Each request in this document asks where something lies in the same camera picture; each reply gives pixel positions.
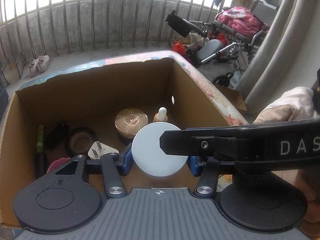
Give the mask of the person's right hand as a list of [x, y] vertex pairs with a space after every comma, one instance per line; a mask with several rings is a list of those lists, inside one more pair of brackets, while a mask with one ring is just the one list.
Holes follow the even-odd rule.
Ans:
[[319, 190], [309, 184], [308, 173], [303, 169], [274, 171], [274, 174], [294, 185], [308, 201], [308, 209], [300, 225], [300, 230], [310, 239], [319, 239]]

